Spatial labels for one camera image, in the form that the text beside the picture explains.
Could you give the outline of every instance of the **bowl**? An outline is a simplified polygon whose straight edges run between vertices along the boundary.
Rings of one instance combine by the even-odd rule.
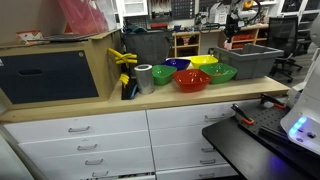
[[[168,84],[172,79],[172,74],[177,68],[172,66],[155,65],[152,66],[152,76],[155,85],[163,86]]]
[[[218,62],[218,59],[210,55],[192,56],[190,57],[190,60],[195,69],[199,69],[199,66],[204,64],[213,64]]]
[[[236,68],[223,63],[201,65],[200,70],[212,77],[210,84],[228,82],[238,72]]]
[[[173,66],[176,67],[178,71],[185,70],[190,65],[189,59],[168,59],[162,63],[165,66]]]
[[[211,77],[199,69],[188,69],[173,73],[173,78],[183,92],[203,90],[211,81]]]

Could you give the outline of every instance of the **office chair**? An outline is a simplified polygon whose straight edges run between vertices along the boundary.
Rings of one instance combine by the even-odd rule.
[[[297,44],[298,17],[269,18],[269,33],[266,46],[284,51],[284,56],[276,58],[270,75],[274,76],[279,73],[289,78],[287,80],[288,83],[292,82],[292,71],[285,69],[285,65],[298,67],[298,71],[302,69],[302,66],[295,64],[295,60],[291,58],[297,52]]]

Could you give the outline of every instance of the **white drawer cabinet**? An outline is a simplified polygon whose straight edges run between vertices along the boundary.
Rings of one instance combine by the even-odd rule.
[[[157,171],[227,164],[208,143],[187,143],[153,147]]]
[[[148,110],[149,128],[155,130],[197,125],[209,126],[234,116],[235,112],[231,109],[233,103],[243,106],[257,102],[258,100],[246,100]]]
[[[145,111],[15,123],[5,128],[19,143],[148,130]]]
[[[161,146],[189,142],[207,142],[201,134],[202,129],[207,126],[199,125],[151,130],[151,143],[152,146]]]
[[[72,154],[150,147],[148,131],[108,134],[54,141],[20,143],[20,148],[31,158],[47,158]]]
[[[228,164],[157,172],[157,180],[195,180],[232,176],[237,173]]]
[[[85,179],[154,172],[151,148],[36,159],[49,179]]]

